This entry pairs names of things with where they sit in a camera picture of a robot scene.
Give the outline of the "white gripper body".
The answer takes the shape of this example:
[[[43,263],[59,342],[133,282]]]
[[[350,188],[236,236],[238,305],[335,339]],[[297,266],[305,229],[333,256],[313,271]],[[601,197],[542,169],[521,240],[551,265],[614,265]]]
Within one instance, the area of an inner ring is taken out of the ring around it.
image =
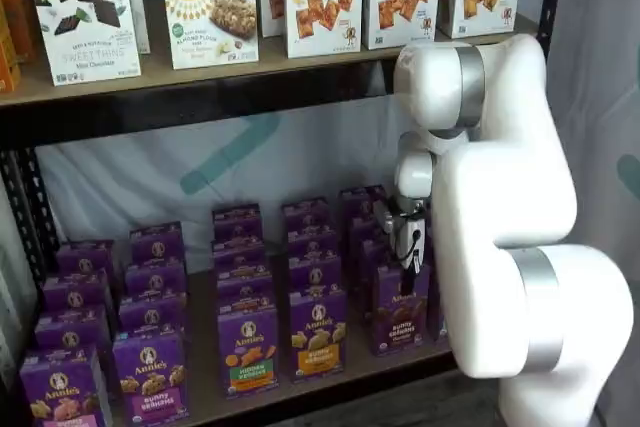
[[[432,254],[432,241],[424,216],[402,218],[396,230],[396,258],[404,269],[414,267],[416,277]]]

